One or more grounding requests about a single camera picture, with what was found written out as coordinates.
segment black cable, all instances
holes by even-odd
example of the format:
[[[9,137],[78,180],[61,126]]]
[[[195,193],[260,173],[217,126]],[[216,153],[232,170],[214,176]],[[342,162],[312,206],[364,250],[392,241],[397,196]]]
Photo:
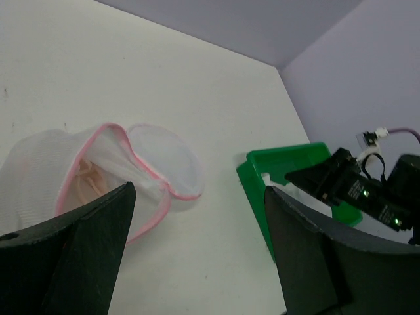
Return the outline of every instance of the black cable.
[[[383,170],[381,174],[381,182],[382,184],[386,184],[387,180],[385,178],[385,161],[383,157],[378,153],[370,153],[364,158],[364,160],[362,161],[362,164],[360,164],[360,169],[362,170],[363,174],[365,174],[368,179],[372,179],[372,176],[370,176],[368,171],[366,171],[366,163],[368,162],[369,156],[376,156],[379,159],[379,161],[381,161],[382,166],[383,166]]]

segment white mesh bag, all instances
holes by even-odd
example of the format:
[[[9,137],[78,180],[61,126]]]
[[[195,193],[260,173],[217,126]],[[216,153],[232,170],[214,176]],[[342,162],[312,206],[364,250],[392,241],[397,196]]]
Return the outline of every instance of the white mesh bag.
[[[71,211],[131,181],[137,192],[127,243],[156,226],[171,198],[204,189],[197,157],[170,131],[114,123],[69,134],[47,130],[19,141],[0,168],[0,235]]]

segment white table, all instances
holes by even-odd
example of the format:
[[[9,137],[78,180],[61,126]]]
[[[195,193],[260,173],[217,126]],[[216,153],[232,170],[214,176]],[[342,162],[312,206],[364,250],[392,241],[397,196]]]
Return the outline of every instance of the white table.
[[[235,168],[308,139],[275,68],[91,0],[0,1],[0,162],[22,137],[162,125],[203,162],[193,204],[129,247],[110,314],[285,310]]]

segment mesh laundry bag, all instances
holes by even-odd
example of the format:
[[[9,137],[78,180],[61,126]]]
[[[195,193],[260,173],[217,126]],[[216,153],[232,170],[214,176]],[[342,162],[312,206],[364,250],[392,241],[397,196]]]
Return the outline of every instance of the mesh laundry bag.
[[[26,228],[133,182],[137,199],[127,243],[157,225],[171,196],[198,198],[197,157],[166,129],[107,123],[69,134],[47,130],[19,141],[0,169],[0,234]]]

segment green plastic bin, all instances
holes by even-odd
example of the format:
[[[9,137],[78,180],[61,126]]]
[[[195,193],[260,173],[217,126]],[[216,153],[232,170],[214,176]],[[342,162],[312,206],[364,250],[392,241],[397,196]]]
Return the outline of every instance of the green plastic bin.
[[[329,156],[331,154],[328,147],[321,142],[257,150],[249,152],[247,161],[236,169],[273,258],[274,253],[264,209],[265,184],[261,174],[269,173],[273,182],[286,185],[288,183],[284,179],[286,173],[315,165]],[[332,213],[334,219],[349,226],[355,226],[362,220],[360,210],[344,202],[338,207],[333,207]]]

